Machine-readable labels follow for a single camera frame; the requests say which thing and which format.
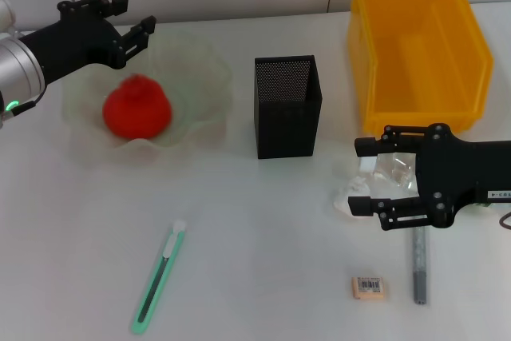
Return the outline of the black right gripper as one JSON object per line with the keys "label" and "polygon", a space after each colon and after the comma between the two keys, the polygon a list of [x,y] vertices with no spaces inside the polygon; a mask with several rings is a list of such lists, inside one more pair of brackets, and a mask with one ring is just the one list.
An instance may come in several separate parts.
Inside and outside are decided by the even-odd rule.
{"label": "black right gripper", "polygon": [[510,202],[509,141],[463,141],[446,124],[387,125],[379,139],[355,139],[355,152],[358,157],[416,154],[419,196],[348,197],[353,216],[376,215],[383,231],[448,228],[457,212],[467,205]]}

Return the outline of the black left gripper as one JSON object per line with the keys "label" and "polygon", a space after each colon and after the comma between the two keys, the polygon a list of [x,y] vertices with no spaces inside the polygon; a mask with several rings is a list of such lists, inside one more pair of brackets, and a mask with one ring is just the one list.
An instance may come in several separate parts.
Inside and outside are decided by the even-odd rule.
{"label": "black left gripper", "polygon": [[89,64],[123,68],[149,45],[156,18],[149,16],[120,36],[106,18],[128,9],[129,0],[62,1],[61,19],[21,38],[48,85]]}

